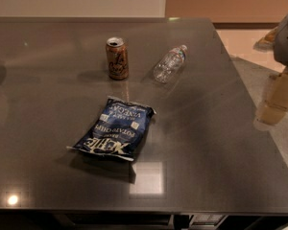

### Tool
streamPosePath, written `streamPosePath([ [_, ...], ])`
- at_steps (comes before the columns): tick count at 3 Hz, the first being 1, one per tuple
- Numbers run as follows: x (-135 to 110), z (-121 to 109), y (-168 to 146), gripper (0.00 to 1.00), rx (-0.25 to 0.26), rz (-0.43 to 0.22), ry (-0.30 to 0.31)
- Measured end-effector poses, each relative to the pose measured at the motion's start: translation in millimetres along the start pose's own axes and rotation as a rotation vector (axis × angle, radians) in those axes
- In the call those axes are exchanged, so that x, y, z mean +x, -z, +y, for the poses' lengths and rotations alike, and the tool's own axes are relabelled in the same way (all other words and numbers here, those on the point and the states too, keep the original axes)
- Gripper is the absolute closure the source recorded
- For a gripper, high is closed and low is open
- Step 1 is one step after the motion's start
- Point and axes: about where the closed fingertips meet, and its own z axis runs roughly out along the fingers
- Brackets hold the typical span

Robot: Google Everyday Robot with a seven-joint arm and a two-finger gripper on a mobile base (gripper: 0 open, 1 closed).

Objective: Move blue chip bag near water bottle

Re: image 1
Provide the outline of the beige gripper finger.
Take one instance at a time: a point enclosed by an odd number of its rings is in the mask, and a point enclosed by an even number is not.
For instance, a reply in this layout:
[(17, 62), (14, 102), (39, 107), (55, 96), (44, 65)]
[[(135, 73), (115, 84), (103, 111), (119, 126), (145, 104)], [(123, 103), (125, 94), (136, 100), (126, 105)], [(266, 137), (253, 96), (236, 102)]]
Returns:
[(261, 102), (255, 111), (253, 125), (260, 131), (266, 131), (276, 126), (286, 115), (284, 110)]
[(288, 110), (288, 68), (282, 73), (269, 76), (266, 104), (272, 108)]

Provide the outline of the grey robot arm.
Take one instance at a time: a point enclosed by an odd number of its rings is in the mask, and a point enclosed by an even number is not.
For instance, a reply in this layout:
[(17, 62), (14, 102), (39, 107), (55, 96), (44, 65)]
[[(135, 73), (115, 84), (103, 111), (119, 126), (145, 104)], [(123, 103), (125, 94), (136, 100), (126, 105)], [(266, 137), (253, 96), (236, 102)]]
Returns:
[(284, 66), (284, 70), (270, 75), (263, 90), (253, 121), (261, 131), (276, 126), (288, 113), (288, 13), (276, 29), (274, 59)]

